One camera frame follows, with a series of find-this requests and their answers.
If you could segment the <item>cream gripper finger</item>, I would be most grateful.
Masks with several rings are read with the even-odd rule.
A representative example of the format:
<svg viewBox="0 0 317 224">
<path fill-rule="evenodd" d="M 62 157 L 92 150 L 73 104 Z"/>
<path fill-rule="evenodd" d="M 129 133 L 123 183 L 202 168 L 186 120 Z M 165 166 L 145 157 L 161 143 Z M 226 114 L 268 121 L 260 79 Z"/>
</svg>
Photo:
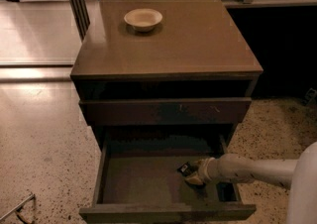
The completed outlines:
<svg viewBox="0 0 317 224">
<path fill-rule="evenodd" d="M 185 181 L 192 185 L 202 186 L 205 184 L 203 179 L 198 175 L 197 172 L 188 175 Z"/>
<path fill-rule="evenodd" d="M 195 161 L 194 164 L 195 164 L 198 168 L 202 168 L 202 167 L 207 167 L 211 161 L 212 161 L 211 158 L 200 159 L 200 160 L 198 160 L 198 161 Z"/>
</svg>

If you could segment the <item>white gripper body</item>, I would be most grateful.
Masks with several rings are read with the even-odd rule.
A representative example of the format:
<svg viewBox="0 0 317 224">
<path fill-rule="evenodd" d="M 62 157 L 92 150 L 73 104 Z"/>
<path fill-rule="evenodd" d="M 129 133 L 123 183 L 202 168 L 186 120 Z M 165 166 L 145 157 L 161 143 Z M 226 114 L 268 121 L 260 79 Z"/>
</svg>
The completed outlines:
<svg viewBox="0 0 317 224">
<path fill-rule="evenodd" d="M 201 163 L 201 176 L 205 182 L 218 179 L 218 161 L 214 158 L 204 159 Z"/>
</svg>

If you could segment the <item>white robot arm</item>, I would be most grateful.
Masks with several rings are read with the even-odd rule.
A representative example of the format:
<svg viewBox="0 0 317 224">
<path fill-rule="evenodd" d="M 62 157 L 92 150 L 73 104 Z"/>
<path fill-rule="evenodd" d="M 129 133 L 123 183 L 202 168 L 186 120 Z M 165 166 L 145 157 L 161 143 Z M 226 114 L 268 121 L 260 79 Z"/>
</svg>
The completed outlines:
<svg viewBox="0 0 317 224">
<path fill-rule="evenodd" d="M 317 224 L 317 143 L 311 144 L 298 160 L 251 160 L 237 154 L 194 163 L 189 184 L 246 182 L 259 180 L 289 190 L 286 224 Z"/>
</svg>

